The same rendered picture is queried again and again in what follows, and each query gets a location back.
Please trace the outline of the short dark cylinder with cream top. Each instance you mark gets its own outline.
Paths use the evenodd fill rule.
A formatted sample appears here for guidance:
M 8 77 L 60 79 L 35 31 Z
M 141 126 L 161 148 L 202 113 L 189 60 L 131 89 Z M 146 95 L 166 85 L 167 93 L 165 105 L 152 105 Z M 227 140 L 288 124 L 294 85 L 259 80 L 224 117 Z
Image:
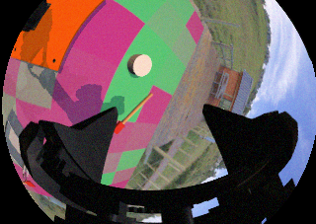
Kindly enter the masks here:
M 127 61 L 127 70 L 129 70 L 129 73 L 138 75 L 138 77 L 145 77 L 149 73 L 150 67 L 150 57 L 146 54 L 134 54 Z

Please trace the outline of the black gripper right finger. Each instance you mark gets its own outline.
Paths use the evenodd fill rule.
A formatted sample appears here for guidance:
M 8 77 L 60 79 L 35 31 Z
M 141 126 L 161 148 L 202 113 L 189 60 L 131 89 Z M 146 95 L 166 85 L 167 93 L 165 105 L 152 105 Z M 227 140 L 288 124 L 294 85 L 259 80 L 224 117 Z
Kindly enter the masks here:
M 278 110 L 266 112 L 254 118 L 241 116 L 217 106 L 204 103 L 202 116 L 220 150 L 228 174 L 242 168 L 266 125 L 276 122 Z

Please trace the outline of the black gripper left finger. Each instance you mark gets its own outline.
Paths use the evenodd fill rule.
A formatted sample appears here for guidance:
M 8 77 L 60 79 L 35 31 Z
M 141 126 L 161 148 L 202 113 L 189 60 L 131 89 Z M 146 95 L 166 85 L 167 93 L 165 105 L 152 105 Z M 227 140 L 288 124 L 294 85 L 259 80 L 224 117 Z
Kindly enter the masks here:
M 39 120 L 39 125 L 47 141 L 62 146 L 84 176 L 101 184 L 118 116 L 118 109 L 111 107 L 72 126 L 50 120 Z

